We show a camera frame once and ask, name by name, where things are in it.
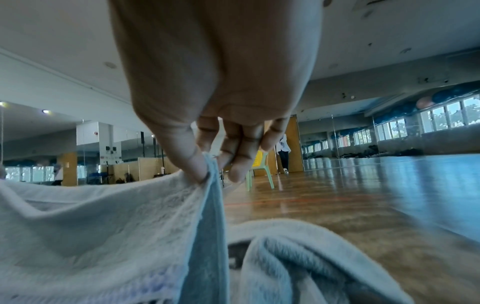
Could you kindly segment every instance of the hand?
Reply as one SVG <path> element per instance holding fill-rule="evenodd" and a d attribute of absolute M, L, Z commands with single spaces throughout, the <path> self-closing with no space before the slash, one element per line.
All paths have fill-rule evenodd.
<path fill-rule="evenodd" d="M 223 119 L 220 167 L 240 182 L 280 140 L 317 56 L 319 0 L 109 0 L 133 108 L 196 181 Z M 265 121 L 272 120 L 264 133 Z M 198 125 L 195 140 L 191 123 Z"/>

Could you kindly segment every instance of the yellow chair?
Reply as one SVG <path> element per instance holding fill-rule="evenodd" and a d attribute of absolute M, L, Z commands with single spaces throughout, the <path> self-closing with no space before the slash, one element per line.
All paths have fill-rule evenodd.
<path fill-rule="evenodd" d="M 272 189 L 275 188 L 274 187 L 274 182 L 272 181 L 272 175 L 270 174 L 269 164 L 266 162 L 268 155 L 269 155 L 268 152 L 263 153 L 262 151 L 258 151 L 256 153 L 255 161 L 253 161 L 253 166 L 251 167 L 251 169 L 246 174 L 245 183 L 246 183 L 246 190 L 247 191 L 250 191 L 250 189 L 252 188 L 252 174 L 253 174 L 254 170 L 257 170 L 257 169 L 263 169 L 263 170 L 266 171 L 268 181 L 270 182 L 270 187 Z"/>

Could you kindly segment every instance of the polished floor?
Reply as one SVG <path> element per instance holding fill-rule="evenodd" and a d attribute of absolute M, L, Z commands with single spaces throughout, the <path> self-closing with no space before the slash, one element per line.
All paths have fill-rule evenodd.
<path fill-rule="evenodd" d="M 225 198 L 228 223 L 318 224 L 379 262 L 417 304 L 480 303 L 480 155 L 352 164 L 275 176 L 275 189 L 255 177 L 251 192 Z"/>

